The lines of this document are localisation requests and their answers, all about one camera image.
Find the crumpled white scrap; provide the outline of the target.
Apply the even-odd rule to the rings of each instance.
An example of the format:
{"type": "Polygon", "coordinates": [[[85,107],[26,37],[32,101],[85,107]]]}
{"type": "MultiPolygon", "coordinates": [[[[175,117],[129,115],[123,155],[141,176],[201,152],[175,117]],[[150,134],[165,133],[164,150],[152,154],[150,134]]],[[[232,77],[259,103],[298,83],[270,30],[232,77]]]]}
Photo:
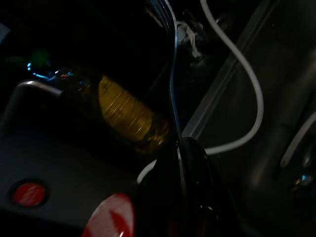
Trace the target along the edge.
{"type": "Polygon", "coordinates": [[[185,21],[177,21],[178,45],[187,50],[195,59],[201,58],[203,53],[203,37],[195,32],[185,21]]]}

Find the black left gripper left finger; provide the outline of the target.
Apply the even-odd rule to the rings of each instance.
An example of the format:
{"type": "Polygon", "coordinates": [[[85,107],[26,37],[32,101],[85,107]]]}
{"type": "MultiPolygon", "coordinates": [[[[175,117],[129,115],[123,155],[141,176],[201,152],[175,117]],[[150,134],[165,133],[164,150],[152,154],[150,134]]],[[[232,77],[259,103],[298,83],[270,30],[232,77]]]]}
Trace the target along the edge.
{"type": "Polygon", "coordinates": [[[180,237],[177,146],[165,148],[140,185],[137,237],[180,237]]]}

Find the small shiny metal object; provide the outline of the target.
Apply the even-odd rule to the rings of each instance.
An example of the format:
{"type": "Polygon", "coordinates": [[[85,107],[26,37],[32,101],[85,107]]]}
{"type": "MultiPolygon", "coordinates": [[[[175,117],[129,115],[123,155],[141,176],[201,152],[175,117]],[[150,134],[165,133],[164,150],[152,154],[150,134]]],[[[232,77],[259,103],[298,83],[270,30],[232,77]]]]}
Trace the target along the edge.
{"type": "Polygon", "coordinates": [[[306,187],[311,184],[314,180],[314,175],[312,173],[303,173],[299,179],[294,183],[293,191],[300,189],[301,187],[306,187]]]}

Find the red and white round lid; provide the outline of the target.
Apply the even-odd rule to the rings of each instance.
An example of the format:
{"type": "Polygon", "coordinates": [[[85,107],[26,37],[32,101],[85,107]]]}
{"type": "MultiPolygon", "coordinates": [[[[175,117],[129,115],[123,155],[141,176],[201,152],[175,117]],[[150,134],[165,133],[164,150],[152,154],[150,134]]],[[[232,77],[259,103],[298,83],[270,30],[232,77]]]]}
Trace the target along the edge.
{"type": "Polygon", "coordinates": [[[114,194],[94,210],[81,237],[135,237],[135,211],[125,194],[114,194]]]}

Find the small round red lid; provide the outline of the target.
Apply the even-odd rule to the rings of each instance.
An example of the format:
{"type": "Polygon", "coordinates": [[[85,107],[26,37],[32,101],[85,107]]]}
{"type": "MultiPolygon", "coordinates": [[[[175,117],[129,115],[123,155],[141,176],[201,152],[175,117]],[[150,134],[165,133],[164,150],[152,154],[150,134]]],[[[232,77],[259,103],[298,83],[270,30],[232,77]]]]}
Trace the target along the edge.
{"type": "Polygon", "coordinates": [[[8,200],[22,208],[38,208],[50,197],[48,185],[41,179],[23,179],[14,183],[8,191],[8,200]]]}

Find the grey metal tray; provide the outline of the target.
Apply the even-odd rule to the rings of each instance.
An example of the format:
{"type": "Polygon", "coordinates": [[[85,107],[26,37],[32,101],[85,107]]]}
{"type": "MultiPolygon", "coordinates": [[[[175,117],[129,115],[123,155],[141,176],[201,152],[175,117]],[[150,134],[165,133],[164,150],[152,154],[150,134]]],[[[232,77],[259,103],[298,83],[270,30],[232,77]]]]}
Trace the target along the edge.
{"type": "Polygon", "coordinates": [[[39,128],[31,113],[18,116],[18,106],[29,92],[60,97],[61,91],[35,80],[19,83],[0,118],[0,212],[34,217],[68,226],[82,227],[97,205],[115,193],[134,194],[135,174],[96,157],[39,128]],[[25,183],[44,187],[37,205],[13,199],[25,183]]]}

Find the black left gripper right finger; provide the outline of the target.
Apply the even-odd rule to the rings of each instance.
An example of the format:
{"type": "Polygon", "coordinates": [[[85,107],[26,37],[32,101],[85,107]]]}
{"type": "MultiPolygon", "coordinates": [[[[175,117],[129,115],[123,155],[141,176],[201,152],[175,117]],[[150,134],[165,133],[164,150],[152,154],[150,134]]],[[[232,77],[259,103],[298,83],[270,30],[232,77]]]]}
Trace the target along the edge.
{"type": "Polygon", "coordinates": [[[233,200],[215,165],[193,138],[180,147],[185,182],[185,235],[187,237],[238,237],[233,200]]]}

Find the oil bottle with yellow label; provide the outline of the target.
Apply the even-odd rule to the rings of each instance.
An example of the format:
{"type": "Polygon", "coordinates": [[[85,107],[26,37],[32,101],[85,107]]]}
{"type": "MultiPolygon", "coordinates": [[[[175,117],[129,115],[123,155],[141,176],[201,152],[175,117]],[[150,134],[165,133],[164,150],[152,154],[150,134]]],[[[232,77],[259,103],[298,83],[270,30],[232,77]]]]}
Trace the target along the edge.
{"type": "Polygon", "coordinates": [[[98,69],[40,49],[27,57],[26,68],[36,79],[60,89],[63,99],[87,120],[136,152],[152,154],[167,141],[167,120],[98,69]]]}

